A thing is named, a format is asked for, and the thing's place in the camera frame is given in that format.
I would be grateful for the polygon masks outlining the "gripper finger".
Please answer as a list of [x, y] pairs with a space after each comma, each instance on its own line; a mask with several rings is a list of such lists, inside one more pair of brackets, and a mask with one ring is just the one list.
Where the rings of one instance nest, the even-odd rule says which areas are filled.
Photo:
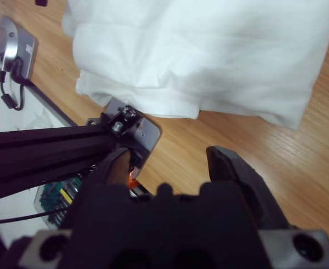
[[120, 148], [111, 152], [90, 174], [91, 184], [128, 184], [130, 151]]
[[289, 229], [290, 224], [263, 178], [235, 151], [220, 146], [206, 148], [212, 182], [233, 182], [259, 229]]

